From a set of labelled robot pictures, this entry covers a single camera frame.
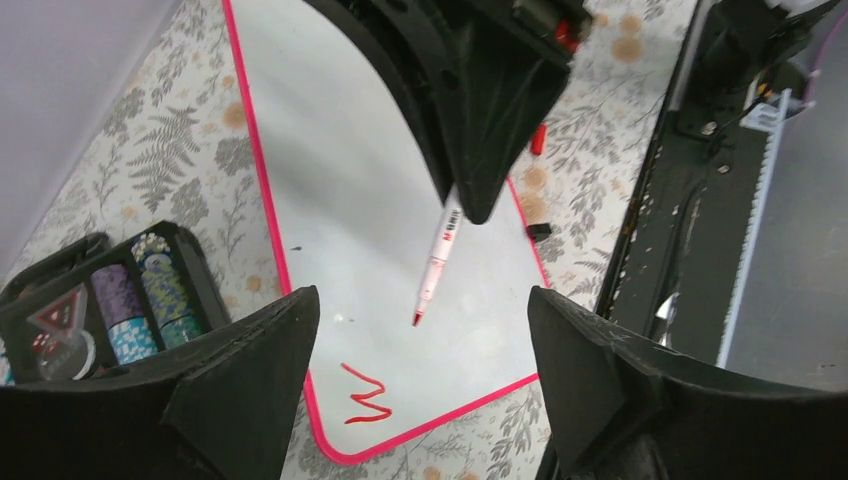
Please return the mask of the pink-framed whiteboard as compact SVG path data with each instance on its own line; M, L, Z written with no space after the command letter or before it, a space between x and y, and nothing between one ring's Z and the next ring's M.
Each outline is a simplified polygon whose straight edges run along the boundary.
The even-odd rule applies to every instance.
M321 451L360 464L534 381L526 307L546 279L513 187L460 228L415 321L442 205L344 12L223 9L282 286L320 296L304 397Z

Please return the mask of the red marker cap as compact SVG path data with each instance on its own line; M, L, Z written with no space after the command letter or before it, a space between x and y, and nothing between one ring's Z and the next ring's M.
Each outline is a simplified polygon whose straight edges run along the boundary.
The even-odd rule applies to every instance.
M547 125L540 124L531 138L529 151L534 156L541 156L544 153L547 140Z

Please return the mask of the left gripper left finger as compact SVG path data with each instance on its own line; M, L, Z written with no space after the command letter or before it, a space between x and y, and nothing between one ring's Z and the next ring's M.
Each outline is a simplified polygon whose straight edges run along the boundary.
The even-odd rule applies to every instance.
M1 391L5 479L277 479L320 319L314 286L144 360Z

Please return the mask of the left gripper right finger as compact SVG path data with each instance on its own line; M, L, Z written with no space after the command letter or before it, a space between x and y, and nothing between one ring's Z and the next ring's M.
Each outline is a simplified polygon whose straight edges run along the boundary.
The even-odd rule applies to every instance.
M527 316L564 479L843 479L847 396L741 375L534 287Z

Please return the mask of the red whiteboard marker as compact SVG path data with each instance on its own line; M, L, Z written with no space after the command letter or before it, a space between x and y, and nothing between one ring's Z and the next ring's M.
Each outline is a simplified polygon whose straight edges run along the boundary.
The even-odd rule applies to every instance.
M436 287L450 257L463 218L464 212L461 206L458 188L453 186L446 197L443 213L428 254L428 261L422 276L414 310L412 321L414 327L419 325L428 305L434 297Z

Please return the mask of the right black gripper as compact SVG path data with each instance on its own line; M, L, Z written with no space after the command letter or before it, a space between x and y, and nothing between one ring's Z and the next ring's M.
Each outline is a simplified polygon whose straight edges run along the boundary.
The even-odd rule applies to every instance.
M312 1L387 85L437 195L492 216L592 29L581 1Z

